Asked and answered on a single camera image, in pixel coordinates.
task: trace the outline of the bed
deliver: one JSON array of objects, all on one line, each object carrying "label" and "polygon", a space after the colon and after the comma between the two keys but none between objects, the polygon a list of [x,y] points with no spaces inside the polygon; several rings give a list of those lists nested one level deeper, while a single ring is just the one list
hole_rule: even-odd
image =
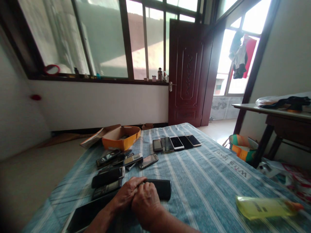
[{"label": "bed", "polygon": [[[153,153],[152,140],[189,134],[193,134],[202,146],[169,154],[157,153],[157,163],[144,170],[134,167],[126,172],[123,183],[132,176],[170,180],[172,196],[168,202],[162,201],[163,206],[179,220],[201,232],[310,231],[309,205],[188,123],[141,131],[141,137],[131,149],[146,157]],[[93,193],[91,181],[98,172],[95,160],[106,153],[101,143],[88,149],[23,232],[60,232],[69,214],[90,202]],[[236,195],[282,197],[303,204],[305,210],[294,217],[249,221],[237,209]],[[109,230],[141,232],[142,229],[130,211],[126,211],[115,219]]]}]

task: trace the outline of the wooden door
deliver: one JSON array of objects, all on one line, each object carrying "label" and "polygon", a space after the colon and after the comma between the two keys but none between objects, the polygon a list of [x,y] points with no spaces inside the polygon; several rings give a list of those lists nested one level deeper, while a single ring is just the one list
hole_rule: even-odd
[{"label": "wooden door", "polygon": [[171,20],[169,33],[168,124],[200,127],[213,35],[206,25]]}]

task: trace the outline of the wooden table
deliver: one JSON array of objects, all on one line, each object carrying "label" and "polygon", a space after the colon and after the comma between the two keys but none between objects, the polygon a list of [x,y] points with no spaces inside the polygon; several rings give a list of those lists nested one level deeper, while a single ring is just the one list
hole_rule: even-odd
[{"label": "wooden table", "polygon": [[276,133],[277,137],[275,138],[268,153],[268,159],[274,159],[281,143],[311,152],[310,149],[304,149],[297,145],[283,141],[283,139],[286,139],[311,148],[311,113],[292,113],[286,110],[265,109],[258,107],[256,104],[233,104],[232,106],[251,112],[267,114],[267,126],[260,140],[258,150],[252,164],[254,168],[257,168],[261,162],[261,158],[264,155],[273,131]]}]

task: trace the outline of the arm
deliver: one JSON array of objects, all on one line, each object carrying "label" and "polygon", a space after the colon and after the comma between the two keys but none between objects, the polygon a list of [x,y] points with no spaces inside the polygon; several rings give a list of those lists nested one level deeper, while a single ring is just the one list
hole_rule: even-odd
[{"label": "arm", "polygon": [[131,203],[137,193],[138,185],[146,179],[146,177],[132,177],[126,182],[115,197],[96,215],[85,233],[106,232],[115,216]]},{"label": "arm", "polygon": [[160,203],[153,183],[140,185],[132,202],[132,210],[141,226],[150,232],[198,232],[172,216]]}]

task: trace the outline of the human hand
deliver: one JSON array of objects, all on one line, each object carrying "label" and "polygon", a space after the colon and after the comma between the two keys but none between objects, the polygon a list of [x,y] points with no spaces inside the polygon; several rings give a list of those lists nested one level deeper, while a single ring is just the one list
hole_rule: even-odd
[{"label": "human hand", "polygon": [[153,221],[165,212],[153,183],[146,182],[138,187],[132,202],[132,211],[143,229],[150,231]]},{"label": "human hand", "polygon": [[125,182],[109,203],[110,208],[118,212],[124,210],[131,203],[134,195],[137,193],[138,185],[146,179],[147,177],[132,177],[129,181]]}]

